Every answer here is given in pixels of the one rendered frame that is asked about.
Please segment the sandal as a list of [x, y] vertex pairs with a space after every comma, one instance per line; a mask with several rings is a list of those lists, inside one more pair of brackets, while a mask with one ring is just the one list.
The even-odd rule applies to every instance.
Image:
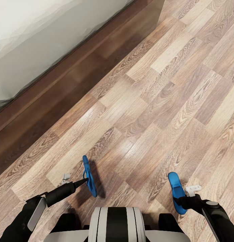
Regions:
[[88, 180], [86, 181], [87, 186], [89, 188], [89, 190], [91, 191], [92, 195], [96, 198], [97, 197], [97, 190], [96, 190], [96, 186], [91, 174], [91, 170], [89, 167], [89, 163], [88, 163], [88, 158], [86, 155], [83, 155], [83, 163], [84, 163], [84, 173], [83, 173], [83, 179], [84, 179], [84, 174], [86, 173], [86, 177], [88, 178]]
[[[177, 173], [170, 172], [168, 174], [168, 179], [172, 188], [173, 198], [175, 197], [179, 199], [180, 197], [186, 196]], [[177, 211], [178, 214], [184, 215], [187, 212], [187, 210], [182, 208], [182, 205], [178, 206], [178, 204], [174, 201], [174, 199], [173, 199], [173, 203], [174, 203], [175, 210]]]

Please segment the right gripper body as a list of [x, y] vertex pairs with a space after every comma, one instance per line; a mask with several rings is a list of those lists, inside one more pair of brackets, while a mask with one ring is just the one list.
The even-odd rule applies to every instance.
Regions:
[[180, 202], [181, 202], [181, 205], [182, 205], [182, 208], [187, 210], [187, 209], [193, 209], [197, 212], [196, 208], [195, 208], [195, 201], [196, 200], [201, 200], [201, 197], [199, 194], [195, 194], [194, 197], [187, 197], [187, 196], [184, 196], [184, 197], [180, 197]]

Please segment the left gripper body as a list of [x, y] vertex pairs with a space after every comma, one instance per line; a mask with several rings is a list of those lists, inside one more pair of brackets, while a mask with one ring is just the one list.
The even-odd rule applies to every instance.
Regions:
[[57, 198], [57, 202], [65, 199], [66, 197], [70, 196], [71, 194], [75, 193], [75, 188], [73, 185], [73, 181], [69, 183], [65, 183], [62, 186], [55, 189], [55, 194]]

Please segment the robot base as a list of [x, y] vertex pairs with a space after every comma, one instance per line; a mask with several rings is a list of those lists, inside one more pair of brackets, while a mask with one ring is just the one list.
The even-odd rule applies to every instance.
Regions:
[[[161, 213], [158, 225], [159, 230], [152, 230], [150, 225], [144, 225], [146, 242], [191, 242], [172, 214]], [[83, 230], [75, 230], [75, 226], [75, 214], [64, 213], [43, 242], [88, 242], [90, 225], [84, 225]]]

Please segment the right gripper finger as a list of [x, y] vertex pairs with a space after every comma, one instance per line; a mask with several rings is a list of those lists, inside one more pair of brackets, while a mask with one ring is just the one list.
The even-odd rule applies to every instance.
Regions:
[[178, 204], [178, 206], [181, 206], [181, 202], [180, 202], [180, 199], [177, 199], [177, 198], [173, 198], [174, 199], [174, 201]]

